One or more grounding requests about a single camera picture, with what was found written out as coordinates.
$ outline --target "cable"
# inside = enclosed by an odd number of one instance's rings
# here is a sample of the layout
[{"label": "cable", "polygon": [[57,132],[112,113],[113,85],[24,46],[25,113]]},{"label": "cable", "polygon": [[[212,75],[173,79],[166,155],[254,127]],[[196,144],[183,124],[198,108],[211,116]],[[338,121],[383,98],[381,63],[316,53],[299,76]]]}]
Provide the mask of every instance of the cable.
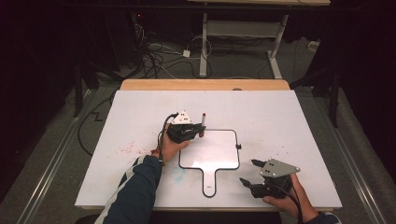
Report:
[{"label": "cable", "polygon": [[93,111],[95,111],[99,106],[101,106],[101,105],[104,104],[105,102],[109,101],[109,102],[110,102],[110,105],[113,105],[113,101],[112,101],[112,100],[113,100],[113,98],[114,98],[114,96],[115,96],[117,90],[118,90],[118,89],[116,89],[116,90],[114,90],[113,92],[111,92],[110,97],[106,98],[106,99],[103,100],[101,103],[99,103],[99,105],[97,105],[94,109],[92,109],[92,110],[87,114],[87,116],[84,117],[84,119],[82,120],[81,124],[80,124],[79,127],[78,127],[78,134],[77,134],[77,136],[78,136],[79,145],[81,146],[82,150],[84,150],[85,153],[87,153],[87,155],[89,155],[89,156],[92,156],[92,153],[91,153],[87,148],[85,148],[84,144],[82,143],[81,136],[80,136],[82,125],[84,124],[85,120],[90,116],[90,114],[93,113]]},{"label": "cable", "polygon": [[212,52],[212,45],[210,44],[209,40],[207,40],[207,39],[204,38],[203,36],[200,36],[200,35],[196,36],[195,38],[193,38],[193,39],[190,41],[190,44],[192,43],[192,41],[194,41],[194,40],[196,40],[196,39],[198,39],[198,38],[202,38],[203,40],[205,40],[205,41],[209,44],[209,53],[206,55],[206,57],[209,56],[210,53]]},{"label": "cable", "polygon": [[163,161],[163,133],[165,132],[165,128],[166,128],[166,123],[168,122],[168,120],[170,119],[170,118],[175,118],[175,117],[177,117],[177,115],[178,115],[178,113],[176,113],[176,114],[171,114],[171,115],[169,115],[166,119],[165,119],[165,121],[163,122],[163,129],[160,131],[160,133],[158,134],[158,139],[159,139],[159,141],[158,141],[158,148],[159,148],[159,150],[160,150],[160,161]]},{"label": "cable", "polygon": [[301,209],[301,205],[300,205],[300,200],[297,201],[291,194],[289,194],[288,192],[286,192],[284,189],[282,189],[281,187],[277,186],[277,185],[270,185],[273,188],[279,189],[280,191],[282,191],[283,193],[285,193],[297,206],[297,210],[298,210],[298,224],[303,224],[303,211]]}]

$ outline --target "dark background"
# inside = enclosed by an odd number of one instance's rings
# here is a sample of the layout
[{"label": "dark background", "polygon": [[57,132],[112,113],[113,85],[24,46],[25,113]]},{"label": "dark background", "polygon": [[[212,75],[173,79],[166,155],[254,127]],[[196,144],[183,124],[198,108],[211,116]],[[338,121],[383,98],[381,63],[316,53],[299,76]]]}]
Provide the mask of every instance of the dark background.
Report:
[{"label": "dark background", "polygon": [[[118,1],[124,2],[136,4],[137,1]],[[392,22],[396,21],[396,8],[391,0],[332,1],[332,6],[362,6],[362,11],[333,16],[331,22],[327,16],[290,15],[285,40],[293,41],[301,36],[322,40],[307,75],[322,67],[331,67],[340,74],[341,87],[363,130],[396,179],[396,168],[392,165],[396,148],[396,34]],[[175,16],[172,12],[146,12],[142,15],[148,30],[180,43],[188,43],[192,35],[198,35],[202,29],[199,13]],[[75,12],[58,7],[57,2],[51,0],[2,1],[1,199],[49,120],[65,104],[65,96],[74,85],[77,62],[82,64],[83,78],[93,88],[95,70],[84,62],[93,61],[112,71],[135,63],[139,54],[134,51],[134,28],[127,19],[130,16],[125,12]],[[310,85],[329,89],[332,85],[329,77],[331,74],[317,78]]]}]

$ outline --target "person's arm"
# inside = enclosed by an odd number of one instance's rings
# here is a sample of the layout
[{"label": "person's arm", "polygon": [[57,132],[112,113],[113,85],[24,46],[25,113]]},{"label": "person's arm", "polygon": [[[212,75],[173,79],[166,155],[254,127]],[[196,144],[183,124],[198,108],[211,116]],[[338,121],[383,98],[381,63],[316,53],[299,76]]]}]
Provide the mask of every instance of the person's arm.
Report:
[{"label": "person's arm", "polygon": [[[163,135],[163,160],[171,160],[189,142],[176,144]],[[151,156],[139,157],[126,171],[119,188],[108,200],[105,209],[96,219],[100,223],[148,223],[155,203],[155,191],[161,177],[163,163],[159,161],[159,147]]]},{"label": "person's arm", "polygon": [[[322,214],[315,210],[311,202],[309,202],[308,196],[306,195],[304,187],[301,185],[296,174],[290,175],[291,182],[294,189],[290,190],[291,196],[298,198],[302,213],[303,213],[303,223],[305,224],[335,224],[341,223],[339,219],[332,213]],[[283,199],[277,199],[271,196],[265,196],[262,198],[265,203],[269,203],[275,207],[278,207],[289,215],[293,217],[298,217],[298,209],[296,204],[289,198],[285,197]]]}]

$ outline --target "floor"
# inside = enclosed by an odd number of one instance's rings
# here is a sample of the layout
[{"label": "floor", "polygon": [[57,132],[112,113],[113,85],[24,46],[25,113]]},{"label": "floor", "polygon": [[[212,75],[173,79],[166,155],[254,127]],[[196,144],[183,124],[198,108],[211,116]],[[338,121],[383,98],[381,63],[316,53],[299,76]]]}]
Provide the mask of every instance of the floor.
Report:
[{"label": "floor", "polygon": [[[210,40],[210,78],[273,78],[265,55],[273,44],[271,39]],[[289,83],[304,76],[315,55],[307,50],[308,43],[302,38],[281,44],[276,58],[282,77]],[[172,41],[154,41],[149,48],[161,55],[154,60],[162,61],[161,70],[156,73],[157,69],[150,69],[152,62],[147,59],[147,73],[142,70],[132,78],[194,78],[198,74],[197,60],[179,59],[184,47]],[[199,57],[197,48],[191,46],[191,50],[192,58]],[[125,66],[120,74],[131,70]],[[103,74],[98,74],[98,80],[98,90],[85,89],[79,117],[73,118],[75,98],[70,92],[67,104],[48,124],[0,205],[0,223],[75,223],[100,212],[74,206],[91,160],[86,151],[94,152],[110,108],[107,100],[120,86]],[[353,116],[347,98],[340,90],[339,128],[334,129],[327,116],[328,98],[314,98],[310,90],[298,88],[296,94],[343,203],[343,208],[334,213],[344,223],[391,223],[395,219],[396,205],[392,202],[396,188]],[[281,216],[284,224],[296,223],[284,213]]]}]

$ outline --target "jacket sleeve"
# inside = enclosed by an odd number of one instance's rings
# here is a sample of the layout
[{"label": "jacket sleeve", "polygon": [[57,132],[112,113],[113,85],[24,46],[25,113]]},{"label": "jacket sleeve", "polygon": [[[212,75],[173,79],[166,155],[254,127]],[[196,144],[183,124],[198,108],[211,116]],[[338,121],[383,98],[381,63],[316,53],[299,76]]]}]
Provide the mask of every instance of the jacket sleeve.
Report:
[{"label": "jacket sleeve", "polygon": [[139,157],[122,177],[95,224],[149,223],[161,171],[162,164],[156,157]]},{"label": "jacket sleeve", "polygon": [[312,218],[305,224],[341,224],[340,219],[333,213],[319,213],[317,217]]}]

